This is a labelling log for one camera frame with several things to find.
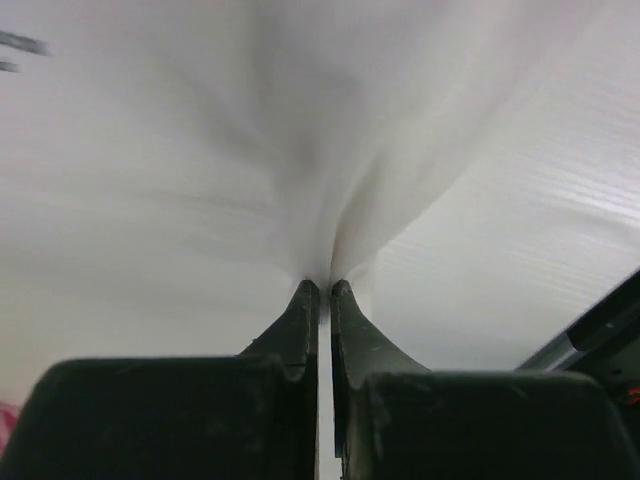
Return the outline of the white and green t shirt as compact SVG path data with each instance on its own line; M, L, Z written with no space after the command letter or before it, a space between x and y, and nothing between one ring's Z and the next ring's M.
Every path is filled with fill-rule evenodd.
M493 153L618 156L633 1L5 1L1 318L352 275Z

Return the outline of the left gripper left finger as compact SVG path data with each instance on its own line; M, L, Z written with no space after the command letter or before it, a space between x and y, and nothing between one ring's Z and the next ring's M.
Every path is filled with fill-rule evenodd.
M313 479L320 294L225 357L75 359L36 383L5 479Z

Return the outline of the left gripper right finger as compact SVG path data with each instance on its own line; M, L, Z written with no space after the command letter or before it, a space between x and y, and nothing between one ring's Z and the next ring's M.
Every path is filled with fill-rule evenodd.
M331 291L335 451L346 479L635 479L639 455L594 380L435 372Z

